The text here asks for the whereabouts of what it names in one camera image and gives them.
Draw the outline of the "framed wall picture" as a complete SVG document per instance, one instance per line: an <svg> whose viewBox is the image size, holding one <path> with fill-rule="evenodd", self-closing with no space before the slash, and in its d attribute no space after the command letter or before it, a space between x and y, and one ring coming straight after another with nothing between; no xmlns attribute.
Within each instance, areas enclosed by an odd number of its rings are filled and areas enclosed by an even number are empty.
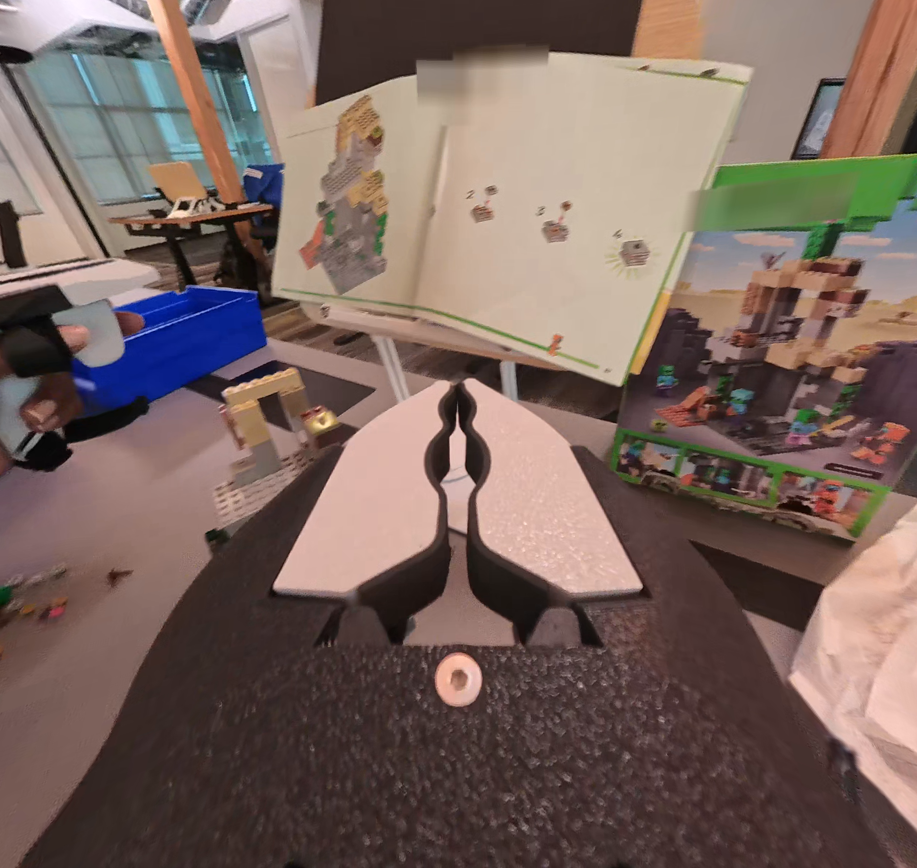
<svg viewBox="0 0 917 868"><path fill-rule="evenodd" d="M844 83L845 77L829 77L819 81L793 146L791 160L819 159L839 106Z"/></svg>

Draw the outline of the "blue jacket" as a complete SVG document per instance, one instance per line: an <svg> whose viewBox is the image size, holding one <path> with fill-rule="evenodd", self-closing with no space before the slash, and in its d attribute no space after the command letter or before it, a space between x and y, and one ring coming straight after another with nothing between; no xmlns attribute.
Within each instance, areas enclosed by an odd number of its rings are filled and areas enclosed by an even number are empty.
<svg viewBox="0 0 917 868"><path fill-rule="evenodd" d="M249 165L242 184L247 202L258 202L280 210L282 205L284 163Z"/></svg>

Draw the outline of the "green toy set box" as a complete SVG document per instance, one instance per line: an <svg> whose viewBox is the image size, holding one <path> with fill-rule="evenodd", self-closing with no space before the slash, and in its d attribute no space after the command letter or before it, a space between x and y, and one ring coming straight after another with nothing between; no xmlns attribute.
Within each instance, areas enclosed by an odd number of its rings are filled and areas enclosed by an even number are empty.
<svg viewBox="0 0 917 868"><path fill-rule="evenodd" d="M915 457L915 193L914 154L720 168L610 468L859 538Z"/></svg>

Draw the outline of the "wooden desk with black legs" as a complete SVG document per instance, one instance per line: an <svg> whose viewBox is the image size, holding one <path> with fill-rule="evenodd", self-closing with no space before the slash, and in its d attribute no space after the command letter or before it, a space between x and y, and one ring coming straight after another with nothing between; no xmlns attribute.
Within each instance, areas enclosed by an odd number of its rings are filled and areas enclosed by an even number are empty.
<svg viewBox="0 0 917 868"><path fill-rule="evenodd" d="M164 238L176 268L177 285L180 292L198 284L192 267L181 249L182 242L200 237L202 228L206 225L221 228L227 236L242 289L258 291L258 260L243 242L237 227L242 224L250 224L253 217L272 216L275 212L276 210L269 204L249 202L236 208L215 212L190 213L189 210L184 210L176 215L147 212L126 217L113 217L109 218L107 222L123 227L131 237Z"/></svg>

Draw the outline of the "black monitor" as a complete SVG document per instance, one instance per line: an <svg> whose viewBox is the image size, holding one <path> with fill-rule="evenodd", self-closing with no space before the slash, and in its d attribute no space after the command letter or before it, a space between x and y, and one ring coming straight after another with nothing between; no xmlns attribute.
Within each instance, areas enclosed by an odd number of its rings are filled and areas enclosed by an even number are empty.
<svg viewBox="0 0 917 868"><path fill-rule="evenodd" d="M628 57L643 0L323 0L320 106L481 49Z"/></svg>

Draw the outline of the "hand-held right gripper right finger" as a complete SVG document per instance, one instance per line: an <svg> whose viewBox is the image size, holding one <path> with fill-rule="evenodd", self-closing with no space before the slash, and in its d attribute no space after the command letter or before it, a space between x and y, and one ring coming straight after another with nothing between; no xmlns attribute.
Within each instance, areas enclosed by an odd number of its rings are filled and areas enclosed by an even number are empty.
<svg viewBox="0 0 917 868"><path fill-rule="evenodd" d="M481 457L468 538L566 599L639 594L641 577L568 441L501 393L477 381L462 387L467 470L474 447Z"/></svg>

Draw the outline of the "wooden pillar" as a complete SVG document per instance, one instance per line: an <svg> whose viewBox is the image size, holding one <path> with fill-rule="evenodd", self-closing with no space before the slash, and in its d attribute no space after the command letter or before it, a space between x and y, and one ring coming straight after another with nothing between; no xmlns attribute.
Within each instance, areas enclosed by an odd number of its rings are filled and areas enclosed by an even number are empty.
<svg viewBox="0 0 917 868"><path fill-rule="evenodd" d="M915 115L916 0L874 0L820 157L901 154Z"/></svg>
<svg viewBox="0 0 917 868"><path fill-rule="evenodd" d="M179 0L146 0L189 112L192 127L223 202L241 202L243 189Z"/></svg>

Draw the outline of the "grey brick castle model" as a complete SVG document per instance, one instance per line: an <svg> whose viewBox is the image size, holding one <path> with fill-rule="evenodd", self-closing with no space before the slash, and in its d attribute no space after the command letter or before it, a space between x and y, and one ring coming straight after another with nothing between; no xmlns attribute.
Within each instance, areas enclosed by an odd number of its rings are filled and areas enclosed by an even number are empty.
<svg viewBox="0 0 917 868"><path fill-rule="evenodd" d="M343 445L356 429L309 399L294 367L256 371L220 388L220 416L239 457L227 480L213 490L215 528L204 541L211 553L290 486L329 447Z"/></svg>

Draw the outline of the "white book stand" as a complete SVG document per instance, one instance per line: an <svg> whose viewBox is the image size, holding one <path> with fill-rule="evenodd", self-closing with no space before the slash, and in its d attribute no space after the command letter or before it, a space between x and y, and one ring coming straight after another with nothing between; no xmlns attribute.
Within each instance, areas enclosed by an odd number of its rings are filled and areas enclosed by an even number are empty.
<svg viewBox="0 0 917 868"><path fill-rule="evenodd" d="M450 440L456 423L456 399L463 395L448 383L410 393L392 333L412 324L394 317L334 312L330 306L303 302L314 324L369 335L382 359L396 404L368 423L342 450L328 489L351 489L358 497L379 493L396 505L396 495L432 502L451 464Z"/></svg>

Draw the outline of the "crumpled white paper bags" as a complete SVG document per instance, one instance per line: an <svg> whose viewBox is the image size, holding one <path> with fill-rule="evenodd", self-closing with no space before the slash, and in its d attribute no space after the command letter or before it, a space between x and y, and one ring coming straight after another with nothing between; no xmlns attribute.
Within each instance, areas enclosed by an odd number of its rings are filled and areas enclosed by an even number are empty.
<svg viewBox="0 0 917 868"><path fill-rule="evenodd" d="M916 826L916 510L821 592L789 683Z"/></svg>

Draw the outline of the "blue plastic bin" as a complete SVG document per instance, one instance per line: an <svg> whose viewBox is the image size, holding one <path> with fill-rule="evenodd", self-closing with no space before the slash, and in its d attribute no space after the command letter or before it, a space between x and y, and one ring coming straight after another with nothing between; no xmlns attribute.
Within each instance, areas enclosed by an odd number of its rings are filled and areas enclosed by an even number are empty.
<svg viewBox="0 0 917 868"><path fill-rule="evenodd" d="M258 294L246 289L194 286L119 305L144 320L125 340L124 355L99 368L74 361L87 414L154 402L265 347Z"/></svg>

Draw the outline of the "instruction booklet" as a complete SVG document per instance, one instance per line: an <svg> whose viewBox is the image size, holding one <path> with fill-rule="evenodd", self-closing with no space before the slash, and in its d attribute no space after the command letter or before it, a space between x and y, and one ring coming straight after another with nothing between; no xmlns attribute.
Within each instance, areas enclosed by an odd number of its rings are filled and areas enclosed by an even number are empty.
<svg viewBox="0 0 917 868"><path fill-rule="evenodd" d="M753 70L544 51L427 62L282 145L271 290L622 387Z"/></svg>

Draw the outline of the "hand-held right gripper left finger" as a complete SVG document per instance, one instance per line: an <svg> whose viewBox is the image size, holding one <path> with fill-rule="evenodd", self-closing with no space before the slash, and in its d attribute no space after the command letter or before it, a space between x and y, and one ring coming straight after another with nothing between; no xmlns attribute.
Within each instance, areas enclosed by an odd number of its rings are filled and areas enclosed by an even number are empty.
<svg viewBox="0 0 917 868"><path fill-rule="evenodd" d="M451 392L436 382L364 425L346 443L272 589L279 595L348 598L429 548L440 496L427 450L443 430Z"/></svg>

